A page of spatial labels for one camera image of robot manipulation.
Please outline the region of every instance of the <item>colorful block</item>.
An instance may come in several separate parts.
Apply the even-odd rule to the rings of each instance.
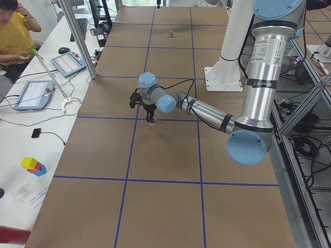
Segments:
[[[42,167],[42,164],[37,162],[37,165],[34,169],[27,169],[27,171],[32,173],[32,174],[38,173],[38,172],[41,172],[41,167]]]
[[[44,174],[46,174],[47,170],[46,170],[46,167],[44,165],[41,165],[41,171],[40,172],[37,172],[37,173],[34,173],[37,177],[40,177]]]
[[[36,168],[38,161],[34,158],[24,158],[22,160],[21,166],[25,169],[34,169]]]

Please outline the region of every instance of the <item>blue block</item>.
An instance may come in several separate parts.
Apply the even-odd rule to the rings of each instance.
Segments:
[[[35,175],[36,175],[37,177],[40,177],[40,176],[46,174],[46,172],[47,172],[46,167],[45,167],[44,165],[41,165],[41,171],[35,173]]]

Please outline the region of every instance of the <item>woman's hand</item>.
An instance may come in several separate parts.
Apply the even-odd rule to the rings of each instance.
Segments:
[[[22,14],[23,16],[27,15],[27,10],[23,7],[21,3],[18,4],[16,12]]]
[[[15,53],[13,56],[15,61],[29,62],[31,60],[31,56],[27,52]]]

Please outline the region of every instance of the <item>grid square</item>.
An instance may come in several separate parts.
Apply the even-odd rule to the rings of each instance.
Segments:
[[[118,181],[53,178],[25,247],[113,246],[123,188]]]
[[[305,33],[306,34],[315,34],[316,33],[315,30],[310,25],[310,22],[305,23]]]
[[[308,21],[328,21],[320,10],[306,11],[306,20]]]
[[[129,97],[138,83],[138,78],[96,77],[89,84],[78,116],[135,118],[137,108],[129,107]]]
[[[154,24],[190,25],[190,8],[160,7],[155,9]]]
[[[330,22],[310,22],[316,33],[331,33]]]
[[[331,10],[323,9],[322,13],[326,15],[327,19],[331,21]]]
[[[192,7],[191,12],[193,25],[227,25],[229,21],[225,8]]]
[[[322,39],[323,43],[330,37],[330,34],[319,34],[320,38]]]
[[[146,71],[157,78],[193,78],[192,49],[151,48]]]
[[[152,25],[114,23],[106,46],[148,47]]]
[[[192,32],[189,25],[154,25],[150,47],[192,48]]]
[[[219,50],[195,49],[194,50],[195,76],[197,79],[205,78],[205,67],[213,67],[214,64],[219,60],[220,52],[221,52],[221,49],[219,49]]]
[[[194,26],[194,48],[221,49],[226,30],[226,26]]]
[[[205,185],[208,247],[296,248],[277,187]]]
[[[200,185],[128,182],[117,247],[203,247]]]
[[[277,184],[269,155],[255,166],[236,163],[227,152],[229,135],[200,124],[203,181]]]
[[[129,178],[200,181],[197,123],[138,121]]]
[[[105,47],[97,66],[101,76],[140,76],[144,72],[147,48]]]
[[[133,130],[134,120],[77,118],[55,175],[125,178]]]
[[[144,6],[121,6],[118,11],[117,23],[131,23],[131,24],[152,24],[155,7]]]
[[[302,51],[304,51],[304,38],[300,36],[296,39],[302,48]],[[321,40],[318,34],[306,34],[306,44],[307,45],[322,45],[324,42]]]

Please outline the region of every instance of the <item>yellow shirt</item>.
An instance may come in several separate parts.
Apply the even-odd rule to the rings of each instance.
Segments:
[[[14,12],[10,21],[6,24],[0,23],[0,54],[14,54],[19,52],[27,52],[31,57],[35,49],[31,36],[29,34],[30,27],[27,20],[21,14]],[[2,65],[23,64],[24,62],[7,62]]]

